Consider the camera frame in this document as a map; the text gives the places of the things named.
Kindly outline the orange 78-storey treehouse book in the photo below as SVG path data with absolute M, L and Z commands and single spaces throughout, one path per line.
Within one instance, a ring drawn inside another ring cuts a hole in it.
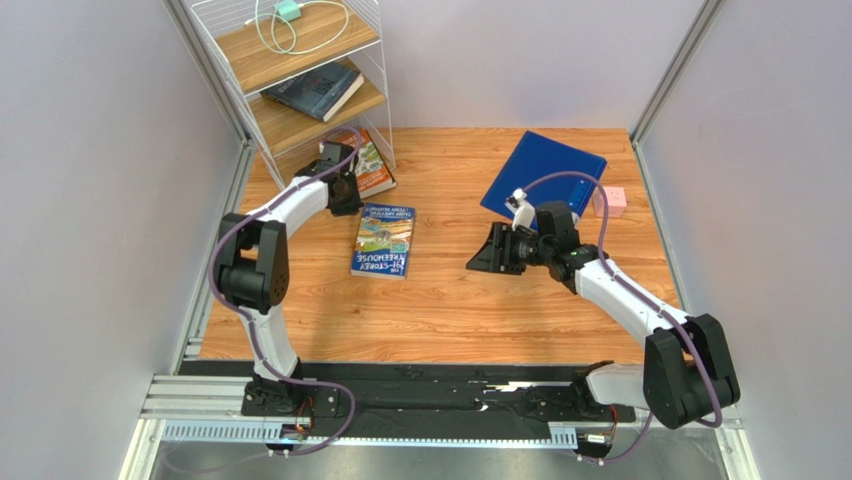
M 369 132 L 362 129 L 360 137 L 362 143 L 357 158 L 344 171 L 354 173 L 360 199 L 365 200 L 396 187 L 397 183 Z

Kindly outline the blue 91-storey treehouse book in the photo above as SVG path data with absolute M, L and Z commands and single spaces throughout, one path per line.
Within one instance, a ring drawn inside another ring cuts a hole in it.
M 404 280 L 410 264 L 415 220 L 413 207 L 367 203 L 360 217 L 350 273 Z

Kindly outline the nineteen eighty-four book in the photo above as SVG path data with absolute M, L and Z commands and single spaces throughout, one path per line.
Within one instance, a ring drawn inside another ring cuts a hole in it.
M 330 62 L 270 86 L 260 95 L 315 120 L 328 122 L 364 83 L 362 72 L 343 63 Z

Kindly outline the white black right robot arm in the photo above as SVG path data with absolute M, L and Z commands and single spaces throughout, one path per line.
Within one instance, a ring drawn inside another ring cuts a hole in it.
M 691 422 L 719 426 L 722 410 L 741 398 L 721 323 L 652 295 L 600 245 L 582 242 L 576 221 L 563 201 L 523 205 L 513 223 L 492 224 L 466 267 L 503 275 L 544 267 L 553 280 L 596 305 L 642 346 L 640 365 L 603 361 L 579 374 L 573 383 L 582 399 L 647 410 L 669 429 Z

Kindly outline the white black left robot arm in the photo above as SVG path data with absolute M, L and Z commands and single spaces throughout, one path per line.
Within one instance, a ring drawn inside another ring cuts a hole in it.
M 319 159 L 299 170 L 281 193 L 248 214 L 230 213 L 220 221 L 207 276 L 214 297 L 241 317 L 253 351 L 254 373 L 241 407 L 245 416 L 296 415 L 322 386 L 304 380 L 283 315 L 288 241 L 324 210 L 359 212 L 358 151 L 357 145 L 323 142 Z

